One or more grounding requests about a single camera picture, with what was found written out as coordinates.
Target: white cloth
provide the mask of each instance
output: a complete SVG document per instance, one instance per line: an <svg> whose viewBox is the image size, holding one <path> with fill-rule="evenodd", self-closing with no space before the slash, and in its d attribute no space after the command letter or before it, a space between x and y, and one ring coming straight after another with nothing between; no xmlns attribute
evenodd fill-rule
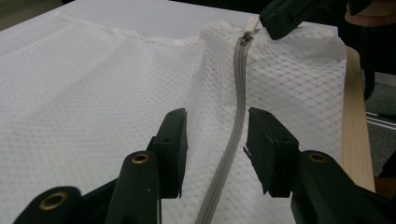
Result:
<svg viewBox="0 0 396 224"><path fill-rule="evenodd" d="M39 193L85 194L145 150L164 115L188 111L183 195L163 200L163 223L193 223L233 127L233 48L242 35L213 21L188 39L125 31L52 13L8 34L0 48L0 223ZM281 40L254 35L247 108L272 112L300 149L341 153L346 50L332 32L298 28ZM240 147L246 143L247 124ZM290 200L262 195L238 150L213 223L292 223Z"/></svg>

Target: black plastic part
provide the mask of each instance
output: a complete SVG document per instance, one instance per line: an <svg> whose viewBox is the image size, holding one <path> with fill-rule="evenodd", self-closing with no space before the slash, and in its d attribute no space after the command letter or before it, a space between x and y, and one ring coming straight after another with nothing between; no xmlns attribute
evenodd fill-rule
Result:
<svg viewBox="0 0 396 224"><path fill-rule="evenodd" d="M117 180L114 179L82 196L83 216L85 218L81 216L80 219L84 219L85 224L104 222Z"/></svg>
<svg viewBox="0 0 396 224"><path fill-rule="evenodd" d="M312 16L317 9L328 6L333 0L274 0L260 13L260 21L272 39L288 35L299 24Z"/></svg>
<svg viewBox="0 0 396 224"><path fill-rule="evenodd" d="M396 196L393 196L392 199L386 199L367 189L361 187L359 189L387 220L396 223Z"/></svg>
<svg viewBox="0 0 396 224"><path fill-rule="evenodd" d="M249 109L247 150L262 190L289 197L300 154L297 139L271 113Z"/></svg>
<svg viewBox="0 0 396 224"><path fill-rule="evenodd" d="M157 156L154 152L137 151L127 156L114 189L105 223L160 223L158 179Z"/></svg>
<svg viewBox="0 0 396 224"><path fill-rule="evenodd" d="M49 189L35 197L14 223L82 223L83 220L79 218L78 213L80 203L81 194L76 188L58 187Z"/></svg>
<svg viewBox="0 0 396 224"><path fill-rule="evenodd" d="M152 150L159 158L162 199L181 196L188 149L186 122L184 108L169 112L152 141Z"/></svg>
<svg viewBox="0 0 396 224"><path fill-rule="evenodd" d="M311 214L316 214L318 223L391 223L329 155L317 151L302 152L297 172L315 208ZM298 190L293 189L293 194L298 194Z"/></svg>

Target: zipper teeth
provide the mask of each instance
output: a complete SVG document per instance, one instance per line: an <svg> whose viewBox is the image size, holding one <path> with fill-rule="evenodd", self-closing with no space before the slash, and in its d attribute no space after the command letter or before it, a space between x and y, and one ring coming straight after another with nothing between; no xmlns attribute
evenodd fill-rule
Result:
<svg viewBox="0 0 396 224"><path fill-rule="evenodd" d="M221 161L218 165L218 169L216 170L213 180L210 183L209 189L204 198L204 202L201 205L198 218L195 221L196 224L210 223L212 220L219 202L222 188L224 187L228 173L231 169L231 165L233 164L233 158L235 156L238 143L241 139L246 113L246 59L252 39L253 37L250 36L248 39L241 37L236 42L233 66L235 72L234 78L237 104L233 130L223 157L221 158Z"/></svg>

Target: white mesh fabric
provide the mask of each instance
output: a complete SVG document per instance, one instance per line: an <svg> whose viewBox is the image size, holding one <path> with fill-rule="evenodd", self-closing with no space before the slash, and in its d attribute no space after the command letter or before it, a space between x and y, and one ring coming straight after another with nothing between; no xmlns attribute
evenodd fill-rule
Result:
<svg viewBox="0 0 396 224"><path fill-rule="evenodd" d="M233 48L240 35L226 21L175 40L50 14L5 36L0 223L13 221L47 189L75 186L85 194L117 177L124 157L145 150L164 115L180 107L188 111L190 148L183 195L163 200L163 223L193 223L233 127ZM280 41L265 32L255 36L247 59L247 107L273 112L301 149L339 159L343 44L314 28ZM245 143L246 130L240 146ZM273 207L263 206L269 202ZM289 212L289 202L262 195L250 161L238 151L213 221L292 222L283 217Z"/></svg>
<svg viewBox="0 0 396 224"><path fill-rule="evenodd" d="M299 140L300 150L341 157L346 49L334 33L299 28L274 41L254 35L247 57L247 108L273 113ZM290 199L262 194L242 147L245 129L213 223L295 223Z"/></svg>

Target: zipper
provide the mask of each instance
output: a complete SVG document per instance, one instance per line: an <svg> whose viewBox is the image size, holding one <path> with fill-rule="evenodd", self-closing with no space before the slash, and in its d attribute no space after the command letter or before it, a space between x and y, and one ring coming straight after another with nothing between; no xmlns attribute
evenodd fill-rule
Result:
<svg viewBox="0 0 396 224"><path fill-rule="evenodd" d="M238 38L235 44L233 72L237 102L233 130L209 189L207 190L195 224L206 224L211 222L219 202L221 191L228 173L230 173L238 143L241 140L246 113L246 66L248 50L253 40L253 36L251 35L255 31L259 20L259 17L250 17L247 21L243 36Z"/></svg>

